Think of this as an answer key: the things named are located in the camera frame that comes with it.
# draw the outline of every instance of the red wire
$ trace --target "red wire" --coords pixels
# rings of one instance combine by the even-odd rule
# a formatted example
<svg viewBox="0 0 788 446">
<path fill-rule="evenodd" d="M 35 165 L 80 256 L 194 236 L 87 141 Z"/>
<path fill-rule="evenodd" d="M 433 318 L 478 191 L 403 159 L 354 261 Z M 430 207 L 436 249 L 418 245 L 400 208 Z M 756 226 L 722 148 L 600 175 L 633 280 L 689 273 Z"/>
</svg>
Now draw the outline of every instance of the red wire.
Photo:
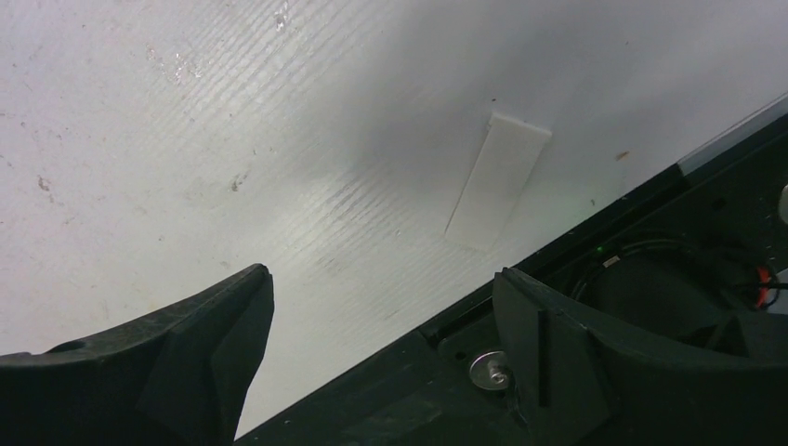
<svg viewBox="0 0 788 446">
<path fill-rule="evenodd" d="M 771 276 L 768 273 L 768 269 L 764 267 L 758 267 L 758 277 L 761 280 L 761 283 L 769 283 L 771 281 Z M 761 308 L 766 304 L 766 297 L 768 296 L 768 288 L 761 288 L 760 294 L 758 295 L 758 301 L 755 304 L 756 307 Z"/>
</svg>

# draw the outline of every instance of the white rectangular block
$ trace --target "white rectangular block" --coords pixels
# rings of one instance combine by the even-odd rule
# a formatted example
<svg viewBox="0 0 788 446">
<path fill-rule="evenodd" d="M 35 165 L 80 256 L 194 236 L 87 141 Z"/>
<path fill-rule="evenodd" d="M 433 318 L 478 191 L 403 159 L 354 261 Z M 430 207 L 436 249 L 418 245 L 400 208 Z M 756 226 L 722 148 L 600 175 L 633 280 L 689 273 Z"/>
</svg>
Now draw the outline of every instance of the white rectangular block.
<svg viewBox="0 0 788 446">
<path fill-rule="evenodd" d="M 446 238 L 480 251 L 492 248 L 551 138 L 547 130 L 493 113 Z"/>
</svg>

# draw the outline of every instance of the white rectangular object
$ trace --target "white rectangular object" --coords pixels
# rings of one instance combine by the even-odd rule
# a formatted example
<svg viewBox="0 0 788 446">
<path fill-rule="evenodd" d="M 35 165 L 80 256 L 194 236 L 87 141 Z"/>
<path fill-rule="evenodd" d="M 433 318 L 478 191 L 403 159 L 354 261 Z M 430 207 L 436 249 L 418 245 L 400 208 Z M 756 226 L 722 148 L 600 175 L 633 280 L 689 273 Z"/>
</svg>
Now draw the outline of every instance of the white rectangular object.
<svg viewBox="0 0 788 446">
<path fill-rule="evenodd" d="M 446 238 L 480 251 L 492 248 L 551 138 L 547 130 L 493 113 Z"/>
</svg>

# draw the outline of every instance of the black metal frame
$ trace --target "black metal frame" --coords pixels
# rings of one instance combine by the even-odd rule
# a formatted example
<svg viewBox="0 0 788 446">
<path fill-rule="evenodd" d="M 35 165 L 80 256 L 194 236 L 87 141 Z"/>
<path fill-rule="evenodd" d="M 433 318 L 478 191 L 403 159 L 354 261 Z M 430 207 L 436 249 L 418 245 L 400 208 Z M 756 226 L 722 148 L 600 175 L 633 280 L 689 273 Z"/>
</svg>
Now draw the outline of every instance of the black metal frame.
<svg viewBox="0 0 788 446">
<path fill-rule="evenodd" d="M 515 268 L 568 294 L 597 247 L 659 229 L 733 241 L 784 269 L 788 225 L 777 209 L 785 184 L 788 116 L 687 176 L 669 167 Z M 474 355 L 500 347 L 492 291 L 492 282 L 481 286 L 237 443 L 521 444 L 512 399 L 477 389 L 466 374 Z"/>
</svg>

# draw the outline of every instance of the scratched white surface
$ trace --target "scratched white surface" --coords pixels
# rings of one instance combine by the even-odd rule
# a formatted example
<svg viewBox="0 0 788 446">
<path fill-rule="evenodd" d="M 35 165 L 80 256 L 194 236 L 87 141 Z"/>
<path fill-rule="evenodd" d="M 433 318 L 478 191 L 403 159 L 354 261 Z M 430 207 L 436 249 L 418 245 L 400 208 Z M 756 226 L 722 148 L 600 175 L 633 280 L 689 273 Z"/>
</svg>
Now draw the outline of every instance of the scratched white surface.
<svg viewBox="0 0 788 446">
<path fill-rule="evenodd" d="M 277 313 L 239 433 L 788 91 L 782 0 L 5 0 L 0 17 L 0 353 L 265 263 Z M 443 232 L 493 110 L 554 137 L 483 254 Z"/>
</svg>

